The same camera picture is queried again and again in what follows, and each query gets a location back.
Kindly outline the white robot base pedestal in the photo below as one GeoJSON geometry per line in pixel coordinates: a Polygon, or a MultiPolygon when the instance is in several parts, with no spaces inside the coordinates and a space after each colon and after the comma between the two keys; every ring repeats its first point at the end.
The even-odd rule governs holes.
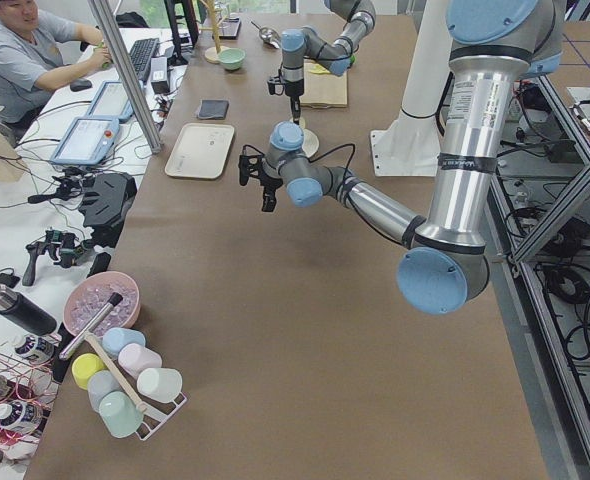
{"type": "Polygon", "coordinates": [[[441,144],[435,114],[446,90],[452,46],[448,6],[447,0],[426,3],[399,115],[388,129],[371,132],[377,176],[436,174],[441,144]]]}

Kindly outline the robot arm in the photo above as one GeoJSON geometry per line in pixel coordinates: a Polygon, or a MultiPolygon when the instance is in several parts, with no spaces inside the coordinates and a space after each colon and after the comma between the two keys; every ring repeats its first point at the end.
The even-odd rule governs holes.
{"type": "Polygon", "coordinates": [[[411,305],[433,315],[461,308],[489,280],[478,226],[513,86],[558,67],[564,12],[561,1],[447,3],[440,25],[451,43],[454,84],[427,216],[365,183],[348,167],[315,164],[294,119],[274,127],[266,152],[240,156],[240,183],[260,182],[267,212],[275,208],[278,189],[285,189],[298,207],[335,198],[406,248],[397,284],[411,305]]]}
{"type": "Polygon", "coordinates": [[[267,80],[271,95],[281,86],[290,100],[292,121],[300,123],[301,97],[305,91],[304,63],[311,59],[335,76],[342,76],[351,65],[351,57],[360,41],[376,24],[375,7],[369,0],[325,1],[327,9],[346,21],[344,30],[328,42],[310,26],[284,30],[281,34],[282,62],[276,76],[267,80]]]}

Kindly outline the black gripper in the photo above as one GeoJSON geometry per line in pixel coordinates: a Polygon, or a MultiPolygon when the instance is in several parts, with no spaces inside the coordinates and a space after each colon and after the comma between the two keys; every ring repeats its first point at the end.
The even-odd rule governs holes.
{"type": "Polygon", "coordinates": [[[304,79],[287,80],[281,76],[272,76],[267,80],[270,95],[287,95],[290,99],[292,120],[299,123],[301,118],[300,97],[304,95],[304,79]]]}
{"type": "Polygon", "coordinates": [[[262,212],[273,212],[277,205],[276,191],[283,185],[280,178],[270,176],[264,169],[266,154],[258,148],[245,144],[238,159],[239,184],[246,186],[255,178],[263,187],[262,212]]]}

